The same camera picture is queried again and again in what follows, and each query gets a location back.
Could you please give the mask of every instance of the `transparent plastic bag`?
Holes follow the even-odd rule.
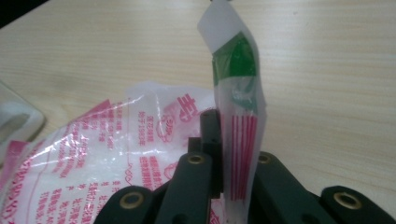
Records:
[[[0,223],[93,223],[117,190],[168,181],[213,91],[152,82],[104,101],[47,138],[12,142],[0,178]],[[223,223],[212,202],[211,223]]]
[[[226,220],[248,223],[266,117],[259,52],[250,31],[225,0],[213,1],[198,30],[213,55],[215,100],[223,142]]]

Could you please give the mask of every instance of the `green label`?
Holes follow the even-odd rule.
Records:
[[[255,77],[256,64],[247,39],[239,33],[213,54],[215,86],[227,77]]]

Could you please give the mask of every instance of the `wooden table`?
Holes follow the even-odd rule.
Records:
[[[212,88],[209,1],[51,0],[0,30],[0,79],[44,137],[144,80]],[[396,2],[232,1],[261,53],[263,150],[319,194],[356,189],[396,217]]]

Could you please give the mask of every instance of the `screw hole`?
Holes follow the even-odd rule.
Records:
[[[336,202],[349,209],[360,209],[361,201],[352,194],[346,192],[334,193],[334,199]]]
[[[303,214],[303,216],[301,217],[301,221],[304,224],[320,224],[320,221],[310,214]]]
[[[172,224],[187,224],[188,221],[189,218],[184,214],[178,214],[172,218]]]
[[[200,164],[205,161],[204,157],[198,156],[198,155],[193,155],[189,157],[189,163],[192,164]]]
[[[144,200],[145,197],[141,192],[129,192],[120,199],[120,206],[124,209],[134,209],[140,206]]]
[[[270,163],[270,160],[271,160],[271,158],[269,158],[266,155],[259,156],[259,163],[262,163],[262,164]]]

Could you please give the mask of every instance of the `red and white packet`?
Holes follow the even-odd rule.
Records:
[[[110,196],[168,181],[213,91],[143,82],[48,137],[12,142],[0,178],[0,223],[93,223]],[[212,224],[223,223],[212,201]]]

